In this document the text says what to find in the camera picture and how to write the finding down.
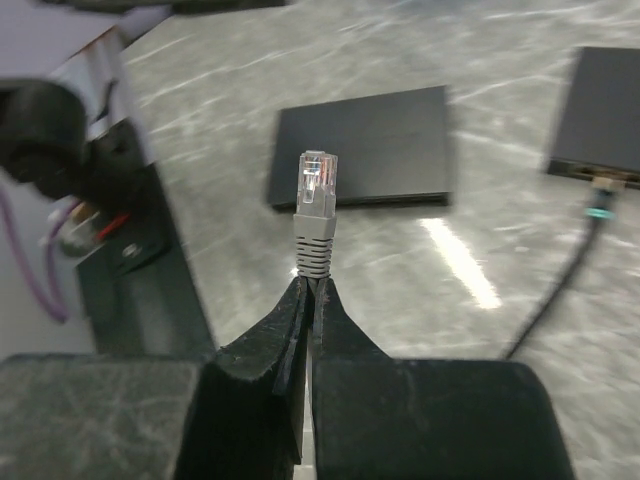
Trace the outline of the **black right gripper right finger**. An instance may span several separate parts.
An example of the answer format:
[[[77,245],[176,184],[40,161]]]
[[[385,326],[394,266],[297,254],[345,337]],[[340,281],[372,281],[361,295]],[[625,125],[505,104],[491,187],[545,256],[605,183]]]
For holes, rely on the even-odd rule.
[[[400,359],[316,291],[311,409],[321,479],[571,479],[545,387],[502,360]]]

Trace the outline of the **black network switch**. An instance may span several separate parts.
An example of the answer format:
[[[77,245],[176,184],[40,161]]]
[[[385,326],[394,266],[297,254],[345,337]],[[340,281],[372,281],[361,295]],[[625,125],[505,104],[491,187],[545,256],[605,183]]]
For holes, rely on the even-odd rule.
[[[639,51],[583,47],[550,143],[546,172],[639,188]]]
[[[339,206],[449,205],[457,176],[452,127],[443,86],[283,109],[266,202],[294,208],[299,157],[313,150],[338,158]]]

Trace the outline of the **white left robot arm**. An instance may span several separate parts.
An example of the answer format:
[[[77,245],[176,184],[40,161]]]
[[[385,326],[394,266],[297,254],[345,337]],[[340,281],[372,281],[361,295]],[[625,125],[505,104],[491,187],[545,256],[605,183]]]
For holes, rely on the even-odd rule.
[[[87,117],[80,98],[54,81],[1,80],[1,168],[44,197],[73,195],[81,177]]]

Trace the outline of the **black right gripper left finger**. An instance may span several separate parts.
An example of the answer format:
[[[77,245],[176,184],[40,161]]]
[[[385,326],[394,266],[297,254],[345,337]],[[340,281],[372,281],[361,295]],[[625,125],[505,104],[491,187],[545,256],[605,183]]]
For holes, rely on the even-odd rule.
[[[5,479],[289,479],[302,457],[308,286],[209,354],[17,355]]]

